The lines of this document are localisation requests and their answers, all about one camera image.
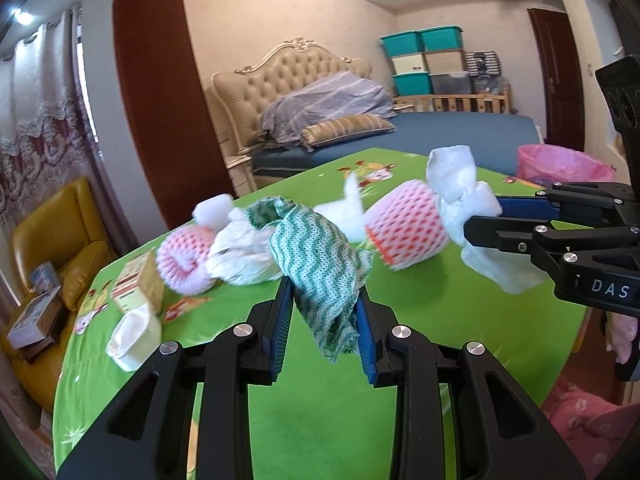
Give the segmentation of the white paper towel wad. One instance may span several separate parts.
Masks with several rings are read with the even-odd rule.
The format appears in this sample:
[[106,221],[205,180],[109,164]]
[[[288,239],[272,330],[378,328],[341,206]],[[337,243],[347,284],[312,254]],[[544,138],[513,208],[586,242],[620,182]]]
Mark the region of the white paper towel wad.
[[475,247],[464,236],[465,222],[474,216],[496,218],[502,208],[491,187],[477,179],[476,165],[466,145],[434,148],[426,166],[428,186],[437,195],[436,209],[453,242],[461,247],[462,261],[495,282],[504,292],[518,295],[548,280],[527,256]]

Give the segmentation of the green white patterned cloth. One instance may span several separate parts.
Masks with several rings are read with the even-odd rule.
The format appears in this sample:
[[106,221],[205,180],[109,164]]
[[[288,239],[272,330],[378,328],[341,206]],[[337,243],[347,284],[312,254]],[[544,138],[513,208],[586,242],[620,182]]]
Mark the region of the green white patterned cloth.
[[370,250],[352,246],[322,214],[284,197],[267,197],[244,210],[256,230],[273,229],[268,244],[294,286],[296,306],[320,353],[334,363],[358,351],[355,306],[373,266]]

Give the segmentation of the pink trash bag bin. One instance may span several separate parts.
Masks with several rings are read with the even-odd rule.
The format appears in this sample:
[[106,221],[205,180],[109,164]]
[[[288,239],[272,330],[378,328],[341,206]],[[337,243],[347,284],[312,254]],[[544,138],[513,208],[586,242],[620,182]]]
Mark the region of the pink trash bag bin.
[[518,147],[516,176],[540,185],[554,182],[612,182],[615,169],[584,152],[553,144]]

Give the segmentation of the blue bed mattress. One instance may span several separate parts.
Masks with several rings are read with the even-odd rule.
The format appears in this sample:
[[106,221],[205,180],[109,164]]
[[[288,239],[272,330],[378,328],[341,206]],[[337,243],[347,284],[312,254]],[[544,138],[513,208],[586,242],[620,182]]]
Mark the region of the blue bed mattress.
[[401,113],[392,118],[393,132],[317,148],[268,148],[252,157],[256,176],[288,178],[332,160],[370,148],[426,156],[434,148],[466,145],[477,166],[510,174],[518,166],[518,148],[538,144],[534,122],[525,116],[468,112]]

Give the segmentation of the white paper cup bowl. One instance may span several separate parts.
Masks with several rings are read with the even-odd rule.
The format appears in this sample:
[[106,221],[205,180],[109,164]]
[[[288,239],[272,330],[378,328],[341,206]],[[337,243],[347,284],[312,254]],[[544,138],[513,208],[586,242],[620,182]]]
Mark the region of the white paper cup bowl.
[[162,342],[162,323],[148,304],[127,312],[107,341],[105,353],[124,372],[135,372]]

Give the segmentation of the dark brown room door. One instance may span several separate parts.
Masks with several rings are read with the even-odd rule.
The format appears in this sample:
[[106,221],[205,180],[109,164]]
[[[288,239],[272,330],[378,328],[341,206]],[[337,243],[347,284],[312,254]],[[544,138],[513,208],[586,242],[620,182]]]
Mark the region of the dark brown room door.
[[582,152],[585,105],[575,39],[566,13],[527,10],[532,23],[546,98],[548,144]]

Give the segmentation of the green cartoon tablecloth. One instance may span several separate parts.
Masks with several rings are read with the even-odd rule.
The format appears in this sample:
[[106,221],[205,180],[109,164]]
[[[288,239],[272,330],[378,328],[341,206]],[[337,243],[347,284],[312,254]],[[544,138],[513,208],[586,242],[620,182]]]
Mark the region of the green cartoon tablecloth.
[[[424,156],[368,148],[262,189],[316,206],[339,200],[354,174],[364,206],[397,185],[424,177]],[[111,298],[122,262],[94,279],[92,298],[70,336],[53,407],[53,454],[62,464],[128,374],[106,354],[122,316]],[[367,281],[372,300],[431,341],[458,348],[482,342],[536,402],[551,390],[572,351],[585,310],[556,299],[544,282],[519,295],[468,268],[460,249],[401,271],[375,261]],[[390,473],[396,394],[375,389],[358,356],[330,362],[294,315],[282,373],[269,387],[250,389],[250,437],[258,479],[384,479]]]

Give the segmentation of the beige red carton box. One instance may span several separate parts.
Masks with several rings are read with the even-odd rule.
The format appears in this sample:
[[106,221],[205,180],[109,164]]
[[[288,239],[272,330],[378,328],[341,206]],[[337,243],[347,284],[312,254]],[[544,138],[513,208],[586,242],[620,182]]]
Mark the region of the beige red carton box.
[[155,250],[151,249],[125,263],[111,291],[111,300],[122,314],[146,304],[153,314],[159,315],[164,291],[165,283],[157,271]]

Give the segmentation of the black white checkered bag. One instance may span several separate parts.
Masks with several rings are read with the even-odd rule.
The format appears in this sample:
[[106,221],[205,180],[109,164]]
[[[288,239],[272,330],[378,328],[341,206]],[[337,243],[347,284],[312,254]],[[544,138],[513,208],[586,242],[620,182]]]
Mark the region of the black white checkered bag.
[[465,61],[475,94],[503,94],[502,68],[496,51],[466,51]]

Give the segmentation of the white tissue sheet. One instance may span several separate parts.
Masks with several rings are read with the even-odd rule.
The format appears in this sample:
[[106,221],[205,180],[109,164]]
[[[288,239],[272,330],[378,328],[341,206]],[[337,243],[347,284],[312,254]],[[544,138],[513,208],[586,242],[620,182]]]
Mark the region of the white tissue sheet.
[[366,240],[364,209],[357,177],[350,174],[345,180],[344,197],[333,202],[319,204],[314,211],[334,223],[351,243]]

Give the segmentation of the white flat box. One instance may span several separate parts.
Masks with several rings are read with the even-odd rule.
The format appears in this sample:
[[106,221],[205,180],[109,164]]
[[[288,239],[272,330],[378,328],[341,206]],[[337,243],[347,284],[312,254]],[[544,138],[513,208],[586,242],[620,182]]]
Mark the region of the white flat box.
[[21,349],[46,339],[63,307],[61,286],[35,297],[12,325],[6,339]]

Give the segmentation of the teal storage bin stack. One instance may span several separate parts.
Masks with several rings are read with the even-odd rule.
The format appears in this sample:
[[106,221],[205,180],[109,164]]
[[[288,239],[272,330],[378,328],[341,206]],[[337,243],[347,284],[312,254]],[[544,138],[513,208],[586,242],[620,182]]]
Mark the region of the teal storage bin stack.
[[381,44],[398,96],[472,92],[460,26],[406,30],[383,36]]

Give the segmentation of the small blue white box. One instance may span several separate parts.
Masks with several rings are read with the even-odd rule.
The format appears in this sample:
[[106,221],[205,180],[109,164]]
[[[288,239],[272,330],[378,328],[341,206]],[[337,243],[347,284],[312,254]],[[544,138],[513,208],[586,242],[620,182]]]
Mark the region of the small blue white box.
[[38,294],[44,294],[62,285],[51,261],[46,261],[37,266],[32,270],[29,278]]

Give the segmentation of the striped brown pillow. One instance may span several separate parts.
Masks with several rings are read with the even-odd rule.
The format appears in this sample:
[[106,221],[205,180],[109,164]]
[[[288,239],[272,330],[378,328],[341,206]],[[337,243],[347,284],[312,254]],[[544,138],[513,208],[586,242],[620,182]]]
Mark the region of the striped brown pillow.
[[300,142],[311,152],[317,148],[394,131],[394,125],[387,119],[358,114],[308,126],[300,133]]

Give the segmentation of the crumpled white plastic bag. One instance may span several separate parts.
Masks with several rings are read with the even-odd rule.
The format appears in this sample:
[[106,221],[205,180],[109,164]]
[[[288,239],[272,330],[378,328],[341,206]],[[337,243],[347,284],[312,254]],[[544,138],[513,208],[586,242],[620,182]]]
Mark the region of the crumpled white plastic bag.
[[269,243],[274,227],[255,229],[240,208],[233,208],[228,218],[204,261],[208,276],[234,286],[278,280],[282,271]]

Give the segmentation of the white foam block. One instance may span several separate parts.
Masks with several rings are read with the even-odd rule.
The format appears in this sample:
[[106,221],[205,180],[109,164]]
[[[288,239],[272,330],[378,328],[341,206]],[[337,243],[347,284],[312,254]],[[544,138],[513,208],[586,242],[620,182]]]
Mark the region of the white foam block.
[[232,209],[232,196],[219,194],[198,203],[192,211],[192,218],[198,226],[219,232],[229,223]]

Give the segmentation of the grey blue folded quilt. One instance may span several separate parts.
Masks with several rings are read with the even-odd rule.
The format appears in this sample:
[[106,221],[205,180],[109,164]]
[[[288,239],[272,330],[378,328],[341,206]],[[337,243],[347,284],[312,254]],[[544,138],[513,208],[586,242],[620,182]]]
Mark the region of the grey blue folded quilt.
[[258,139],[284,146],[297,145],[306,127],[361,114],[393,118],[396,112],[392,97],[371,79],[351,72],[337,72],[269,104],[259,116]]

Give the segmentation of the white nightstand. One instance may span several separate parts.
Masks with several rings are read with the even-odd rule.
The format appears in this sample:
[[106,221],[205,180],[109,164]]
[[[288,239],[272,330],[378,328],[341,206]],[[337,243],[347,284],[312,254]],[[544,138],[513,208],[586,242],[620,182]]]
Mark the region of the white nightstand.
[[250,156],[247,154],[224,156],[224,163],[236,196],[242,197],[257,190]]

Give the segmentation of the beige tufted headboard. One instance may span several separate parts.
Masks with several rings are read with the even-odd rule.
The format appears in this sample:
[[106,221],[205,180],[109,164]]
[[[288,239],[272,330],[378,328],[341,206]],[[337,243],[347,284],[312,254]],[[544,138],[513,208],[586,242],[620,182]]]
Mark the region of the beige tufted headboard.
[[272,102],[338,72],[369,78],[372,64],[365,58],[341,58],[314,40],[286,40],[254,65],[210,76],[209,107],[232,148],[250,154],[262,147],[259,119]]

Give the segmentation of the pink lace curtain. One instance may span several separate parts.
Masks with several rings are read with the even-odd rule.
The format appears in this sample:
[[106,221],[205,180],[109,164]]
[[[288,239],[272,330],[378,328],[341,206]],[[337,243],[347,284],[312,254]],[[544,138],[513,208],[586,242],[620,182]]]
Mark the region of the pink lace curtain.
[[1,232],[10,237],[55,192],[86,177],[108,238],[123,254],[136,242],[82,92],[79,19],[72,6],[1,55]]

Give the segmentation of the dark red wooden door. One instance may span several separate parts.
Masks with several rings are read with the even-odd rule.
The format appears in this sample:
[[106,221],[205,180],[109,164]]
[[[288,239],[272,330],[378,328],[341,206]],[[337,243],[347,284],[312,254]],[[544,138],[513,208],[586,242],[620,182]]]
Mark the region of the dark red wooden door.
[[116,67],[134,145],[170,228],[234,192],[210,118],[183,0],[113,0]]

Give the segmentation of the wooden crib rail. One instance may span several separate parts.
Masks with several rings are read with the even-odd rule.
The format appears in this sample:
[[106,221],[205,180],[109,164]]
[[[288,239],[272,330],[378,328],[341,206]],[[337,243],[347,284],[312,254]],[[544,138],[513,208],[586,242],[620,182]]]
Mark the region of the wooden crib rail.
[[394,96],[397,113],[486,113],[511,115],[510,89],[504,93],[420,94]]

